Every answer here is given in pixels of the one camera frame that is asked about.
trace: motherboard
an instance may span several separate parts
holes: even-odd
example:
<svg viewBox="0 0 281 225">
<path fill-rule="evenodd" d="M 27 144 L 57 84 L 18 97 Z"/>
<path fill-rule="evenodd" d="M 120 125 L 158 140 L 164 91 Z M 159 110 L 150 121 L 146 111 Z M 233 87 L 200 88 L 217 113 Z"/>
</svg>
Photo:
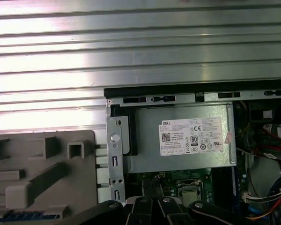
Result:
<svg viewBox="0 0 281 225">
<path fill-rule="evenodd" d="M 160 186 L 164 196 L 178 197 L 184 206 L 197 200 L 213 203 L 211 169 L 131 173 L 128 175 L 128 197 L 145 195 L 148 182 Z"/>
</svg>

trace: power supply label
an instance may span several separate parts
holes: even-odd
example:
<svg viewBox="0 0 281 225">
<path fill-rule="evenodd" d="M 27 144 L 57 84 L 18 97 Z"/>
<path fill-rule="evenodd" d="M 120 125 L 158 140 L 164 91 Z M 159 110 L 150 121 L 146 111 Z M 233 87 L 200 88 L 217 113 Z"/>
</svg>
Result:
<svg viewBox="0 0 281 225">
<path fill-rule="evenodd" d="M 223 151 L 221 118 L 165 120 L 159 125 L 161 156 Z"/>
</svg>

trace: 80 plus logo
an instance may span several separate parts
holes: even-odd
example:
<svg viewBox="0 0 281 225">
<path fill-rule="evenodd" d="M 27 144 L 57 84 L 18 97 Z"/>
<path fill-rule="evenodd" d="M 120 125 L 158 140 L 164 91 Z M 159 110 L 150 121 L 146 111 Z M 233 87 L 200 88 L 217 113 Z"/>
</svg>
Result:
<svg viewBox="0 0 281 225">
<path fill-rule="evenodd" d="M 199 145 L 198 136 L 191 136 L 191 145 L 192 146 L 198 146 Z"/>
</svg>

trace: qr code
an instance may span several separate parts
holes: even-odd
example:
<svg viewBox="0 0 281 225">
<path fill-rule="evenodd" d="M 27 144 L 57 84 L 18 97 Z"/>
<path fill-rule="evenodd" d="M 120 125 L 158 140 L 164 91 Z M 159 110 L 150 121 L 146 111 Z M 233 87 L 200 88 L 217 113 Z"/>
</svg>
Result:
<svg viewBox="0 0 281 225">
<path fill-rule="evenodd" d="M 161 134 L 163 142 L 170 142 L 170 133 L 163 133 Z"/>
</svg>

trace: power connector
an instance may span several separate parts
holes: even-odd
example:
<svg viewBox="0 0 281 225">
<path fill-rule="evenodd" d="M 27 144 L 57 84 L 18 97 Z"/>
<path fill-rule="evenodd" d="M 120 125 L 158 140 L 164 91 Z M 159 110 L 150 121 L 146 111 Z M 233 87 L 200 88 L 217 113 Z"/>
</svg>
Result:
<svg viewBox="0 0 281 225">
<path fill-rule="evenodd" d="M 241 195 L 241 198 L 243 200 L 244 203 L 250 203 L 251 201 L 249 199 L 247 199 L 247 195 L 251 195 L 250 192 L 243 192 Z"/>
</svg>

